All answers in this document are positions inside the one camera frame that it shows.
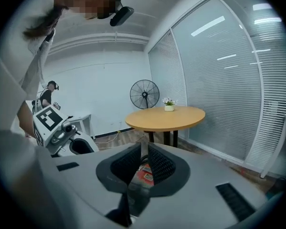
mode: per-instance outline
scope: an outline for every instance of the white shirt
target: white shirt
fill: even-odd
[[[53,8],[54,0],[25,0],[17,9],[0,38],[0,130],[24,133],[17,112],[25,100],[35,100],[41,68],[51,42],[38,51],[44,37],[28,40],[27,28],[38,26]]]

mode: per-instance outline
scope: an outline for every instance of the white robot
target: white robot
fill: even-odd
[[[33,116],[34,134],[39,146],[52,156],[73,156],[99,151],[93,139],[68,121],[58,109],[49,105]]]

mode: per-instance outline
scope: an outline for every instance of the table leg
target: table leg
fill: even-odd
[[[171,132],[163,132],[164,145],[171,145]]]
[[[92,136],[92,138],[95,140],[95,135],[94,135],[94,131],[93,131],[93,126],[92,126],[92,116],[89,116],[89,126],[90,126],[90,136]]]
[[[173,147],[178,146],[178,131],[174,131]]]
[[[151,143],[154,143],[153,132],[148,132],[148,135],[149,135],[149,141],[150,141]]]

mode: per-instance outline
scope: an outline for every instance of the fluorescent light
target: fluorescent light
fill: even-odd
[[[229,69],[229,68],[234,68],[234,67],[237,67],[238,65],[236,66],[230,66],[230,67],[225,67],[225,69]]]
[[[271,49],[263,49],[263,50],[256,50],[256,52],[267,52],[270,51]]]
[[[233,55],[229,55],[229,56],[226,56],[226,57],[223,57],[223,58],[219,58],[217,60],[222,60],[222,59],[227,59],[227,58],[231,58],[231,57],[235,57],[236,54],[233,54]]]
[[[207,24],[205,24],[203,27],[200,27],[198,30],[194,31],[191,35],[192,36],[197,36],[198,34],[202,33],[203,31],[211,28],[212,26],[217,25],[220,22],[223,22],[225,20],[224,16],[221,16]]]
[[[259,4],[253,5],[253,11],[268,10],[268,9],[272,9],[272,7],[269,3],[259,3]]]
[[[271,23],[271,22],[282,22],[280,17],[273,17],[273,18],[266,18],[266,19],[259,19],[254,21],[254,24],[261,24],[261,23]]]
[[[261,41],[277,40],[277,39],[281,39],[281,38],[268,38],[268,39],[262,39]]]

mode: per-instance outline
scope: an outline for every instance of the long hair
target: long hair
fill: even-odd
[[[49,35],[57,25],[64,9],[68,10],[69,8],[66,6],[54,5],[53,9],[43,18],[43,22],[39,26],[28,28],[23,34],[28,39]]]

